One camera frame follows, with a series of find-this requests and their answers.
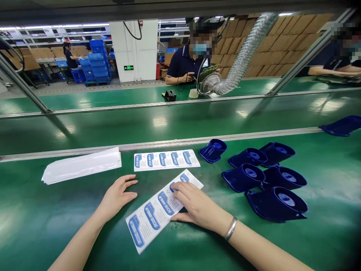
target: white paper stack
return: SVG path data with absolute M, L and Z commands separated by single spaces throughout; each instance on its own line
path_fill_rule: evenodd
M 102 152 L 67 158 L 49 164 L 41 180 L 54 184 L 121 167 L 119 147 Z
M 180 181 L 192 183 L 199 189 L 203 187 L 186 169 L 125 219 L 138 254 L 164 229 L 171 217 L 184 207 L 173 198 L 174 190 L 170 188 L 173 183 Z
M 134 171 L 200 167 L 193 150 L 134 154 Z

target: silver bracelet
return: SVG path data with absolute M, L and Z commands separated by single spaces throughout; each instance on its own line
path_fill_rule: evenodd
M 231 222 L 231 226 L 227 232 L 226 237 L 224 238 L 227 242 L 230 239 L 230 237 L 232 236 L 234 229 L 236 228 L 236 224 L 237 224 L 237 219 L 235 217 L 233 217 L 232 222 Z

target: flexible aluminum duct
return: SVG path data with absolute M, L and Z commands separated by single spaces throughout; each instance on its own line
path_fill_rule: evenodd
M 223 95 L 232 91 L 238 85 L 246 73 L 248 65 L 251 62 L 263 38 L 267 35 L 277 18 L 278 13 L 275 12 L 263 13 L 258 18 L 242 48 L 238 52 L 238 55 L 228 73 L 227 79 L 215 85 L 213 90 L 214 93 Z

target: white pillar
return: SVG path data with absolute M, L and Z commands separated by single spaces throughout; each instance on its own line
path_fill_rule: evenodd
M 135 37 L 140 37 L 137 21 L 125 22 Z M 158 20 L 143 20 L 142 39 L 134 39 L 122 21 L 109 22 L 115 59 L 121 82 L 156 79 Z M 124 70 L 133 65 L 134 70 Z

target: hand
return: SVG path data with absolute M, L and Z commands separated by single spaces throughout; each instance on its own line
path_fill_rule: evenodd
M 134 178 L 134 174 L 122 176 L 106 191 L 102 202 L 94 212 L 94 216 L 99 219 L 101 223 L 107 223 L 124 205 L 138 196 L 135 192 L 124 192 L 127 187 L 138 182 L 137 180 L 133 180 Z
M 226 236 L 233 216 L 215 204 L 206 194 L 191 183 L 177 182 L 172 185 L 176 189 L 173 197 L 178 199 L 188 213 L 178 213 L 173 221 L 191 222 Z
M 180 82 L 181 82 L 181 83 L 192 82 L 194 79 L 191 77 L 191 75 L 193 75 L 193 74 L 194 74 L 194 73 L 192 73 L 192 72 L 186 73 L 185 75 L 183 75 L 183 76 L 180 78 Z

